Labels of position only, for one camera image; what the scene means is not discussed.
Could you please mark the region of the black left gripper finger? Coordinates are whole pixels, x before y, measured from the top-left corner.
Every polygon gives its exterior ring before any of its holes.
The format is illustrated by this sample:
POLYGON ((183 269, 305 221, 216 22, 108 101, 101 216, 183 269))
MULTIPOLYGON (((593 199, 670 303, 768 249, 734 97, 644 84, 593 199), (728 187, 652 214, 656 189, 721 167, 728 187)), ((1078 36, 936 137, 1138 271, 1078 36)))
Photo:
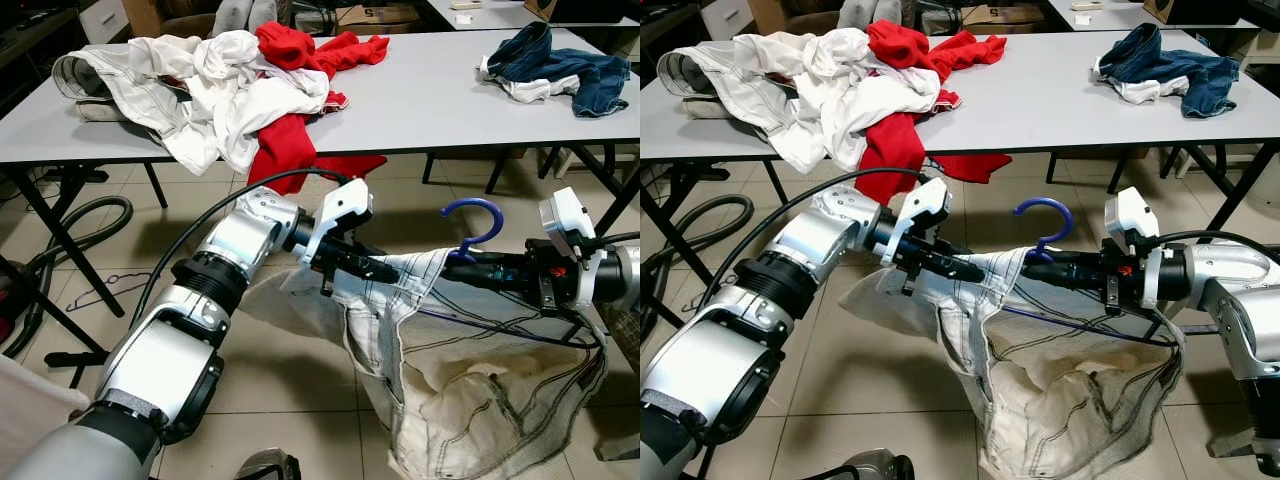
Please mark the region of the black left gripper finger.
POLYGON ((366 282, 384 284, 394 284, 401 278, 401 273, 396 268, 381 261, 347 262, 346 271, 351 275, 360 276, 366 282))
POLYGON ((986 270, 968 261, 963 253, 936 250, 932 271, 942 276, 983 276, 986 270))
POLYGON ((978 283, 984 280, 984 270, 968 261, 929 261, 927 270, 957 282, 978 283))
POLYGON ((349 261, 349 273, 356 276, 398 276, 401 273, 381 261, 376 252, 360 250, 349 261))

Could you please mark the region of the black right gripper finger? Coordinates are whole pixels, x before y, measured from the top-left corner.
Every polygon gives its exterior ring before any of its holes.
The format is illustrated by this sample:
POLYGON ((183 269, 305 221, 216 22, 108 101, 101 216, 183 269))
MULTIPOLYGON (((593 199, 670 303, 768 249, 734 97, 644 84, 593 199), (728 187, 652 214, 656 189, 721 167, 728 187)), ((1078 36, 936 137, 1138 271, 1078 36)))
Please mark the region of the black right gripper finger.
POLYGON ((445 259, 447 271, 461 271, 465 269, 516 269, 520 266, 518 253, 480 252, 480 251, 451 251, 445 259))
POLYGON ((1075 271, 1082 260, 1087 260, 1087 252, 1064 250, 1032 250, 1024 257, 1021 270, 1024 273, 1069 273, 1075 271))
POLYGON ((1087 271, 1082 271, 1079 268, 1023 268, 1020 274, 1032 280, 1061 288, 1087 288, 1087 271))
POLYGON ((506 268, 445 268, 442 278, 489 291, 520 289, 520 274, 506 268))

